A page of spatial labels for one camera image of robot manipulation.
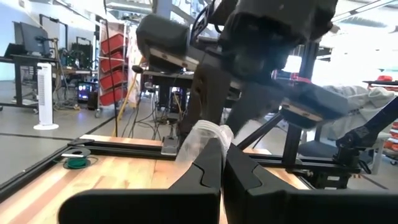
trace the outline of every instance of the gray fabric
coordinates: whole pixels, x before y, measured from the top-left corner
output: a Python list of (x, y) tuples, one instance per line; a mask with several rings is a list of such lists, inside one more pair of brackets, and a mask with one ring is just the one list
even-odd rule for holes
[(364, 125), (395, 98), (394, 92), (381, 87), (371, 90), (360, 86), (324, 86), (324, 88), (347, 97), (350, 110), (348, 116), (325, 125), (323, 130), (331, 140), (339, 139), (348, 131)]

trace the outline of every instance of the gray floor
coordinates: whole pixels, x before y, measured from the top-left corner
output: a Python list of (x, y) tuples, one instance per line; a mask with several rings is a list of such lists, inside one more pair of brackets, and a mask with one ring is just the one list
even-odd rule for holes
[[(135, 114), (132, 109), (127, 109), (125, 114), (119, 122), (118, 135), (121, 136), (125, 127), (124, 136), (127, 137), (131, 130), (131, 124), (134, 120)], [(137, 120), (147, 117), (152, 112), (150, 99), (146, 98), (142, 101), (139, 108), (139, 116)], [(20, 173), (22, 170), (35, 164), (45, 156), (52, 153), (54, 150), (65, 145), (66, 141), (53, 139), (39, 139), (39, 138), (23, 138), (15, 136), (5, 136), (5, 134), (20, 134), (29, 136), (41, 136), (45, 138), (77, 138), (101, 123), (105, 122), (113, 115), (112, 111), (105, 110), (100, 118), (94, 117), (93, 111), (81, 110), (79, 112), (54, 112), (54, 121), (60, 127), (54, 131), (36, 131), (33, 126), (37, 124), (38, 117), (34, 115), (32, 110), (23, 108), (4, 108), (0, 112), (0, 183), (8, 180), (12, 176)], [(149, 125), (154, 125), (152, 117), (145, 120)], [(151, 139), (153, 130), (146, 124), (136, 124), (134, 128), (134, 138)], [(261, 123), (257, 121), (248, 122), (241, 130), (240, 134), (233, 142), (238, 143), (247, 135), (258, 128)], [(114, 122), (108, 122), (101, 128), (94, 131), (92, 134), (109, 136), (114, 129)], [(170, 132), (168, 126), (160, 126), (159, 132), (161, 136), (166, 136)], [(266, 135), (262, 141), (256, 146), (257, 148), (264, 148), (270, 150), (273, 154), (281, 155), (283, 153), (284, 141), (286, 132), (274, 128)], [(371, 180), (374, 180), (381, 185), (391, 190), (398, 190), (398, 167), (392, 166), (389, 160), (383, 160), (378, 175), (367, 175)], [(351, 179), (349, 182), (351, 189), (364, 190), (382, 190), (377, 185), (368, 181), (365, 178)]]
[(0, 184), (44, 159), (68, 141), (0, 136)]

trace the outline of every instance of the clear plastic bag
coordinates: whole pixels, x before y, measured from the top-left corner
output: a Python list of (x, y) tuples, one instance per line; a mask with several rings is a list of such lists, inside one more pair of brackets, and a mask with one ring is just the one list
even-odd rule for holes
[(227, 125), (218, 126), (210, 121), (199, 120), (181, 145), (175, 161), (180, 164), (192, 163), (211, 138), (220, 140), (225, 160), (229, 145), (234, 138), (231, 129)]

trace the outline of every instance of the shelving unit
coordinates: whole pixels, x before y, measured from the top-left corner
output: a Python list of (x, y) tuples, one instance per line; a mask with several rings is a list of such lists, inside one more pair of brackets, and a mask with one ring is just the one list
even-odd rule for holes
[(129, 35), (128, 22), (109, 22), (109, 46), (106, 33), (106, 22), (101, 21), (99, 30), (99, 56), (98, 56), (98, 109), (95, 117), (101, 116), (105, 106), (113, 105), (114, 99), (118, 104), (127, 95), (127, 47)]
[[(386, 90), (394, 91), (398, 96), (398, 81), (365, 81), (368, 88), (383, 87)], [(383, 154), (391, 159), (392, 165), (398, 164), (398, 119), (392, 124), (390, 130), (391, 138), (384, 143)]]

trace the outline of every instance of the wooden tabletop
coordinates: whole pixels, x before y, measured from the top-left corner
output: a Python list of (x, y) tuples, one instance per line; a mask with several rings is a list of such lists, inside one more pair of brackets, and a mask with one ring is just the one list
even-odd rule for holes
[[(160, 141), (94, 135), (81, 138), (151, 146), (162, 144)], [(269, 154), (265, 149), (245, 151)], [(173, 161), (96, 155), (93, 157), (93, 162), (95, 159), (98, 161), (90, 167), (68, 170), (59, 163), (26, 185), (0, 204), (0, 224), (56, 224), (61, 204), (78, 192), (88, 189), (166, 189), (185, 172)], [(296, 176), (283, 169), (267, 170), (298, 189), (308, 189)], [(223, 204), (221, 208), (220, 223), (227, 224)]]
[[(149, 146), (161, 146), (161, 141), (154, 140), (146, 140), (146, 139), (131, 139), (131, 138), (118, 138), (118, 137), (109, 137), (109, 136), (97, 136), (86, 134), (80, 137), (81, 139), (93, 139), (95, 141), (104, 141), (104, 142), (120, 142), (125, 144), (142, 144)], [(256, 153), (256, 154), (266, 154), (271, 155), (271, 153), (267, 149), (245, 149), (244, 152), (248, 153)], [(290, 185), (294, 186), (297, 189), (308, 189), (308, 187), (298, 179), (294, 174), (289, 174), (285, 169), (278, 168), (266, 168), (269, 172), (273, 173), (280, 179), (286, 181)]]

